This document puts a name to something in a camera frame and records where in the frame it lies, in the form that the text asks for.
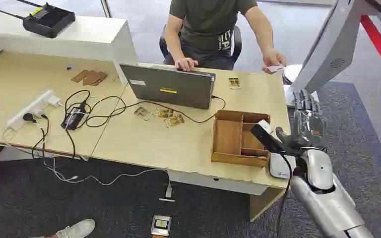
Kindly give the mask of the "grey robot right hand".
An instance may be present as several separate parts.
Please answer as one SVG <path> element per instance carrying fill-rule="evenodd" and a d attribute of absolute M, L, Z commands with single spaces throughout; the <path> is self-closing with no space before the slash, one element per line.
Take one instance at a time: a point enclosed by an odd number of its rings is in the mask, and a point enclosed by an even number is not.
<path fill-rule="evenodd" d="M 305 89 L 294 92 L 295 109 L 291 134 L 287 135 L 281 127 L 275 129 L 279 140 L 292 150 L 324 150 L 326 145 L 327 120 L 319 103 Z"/>

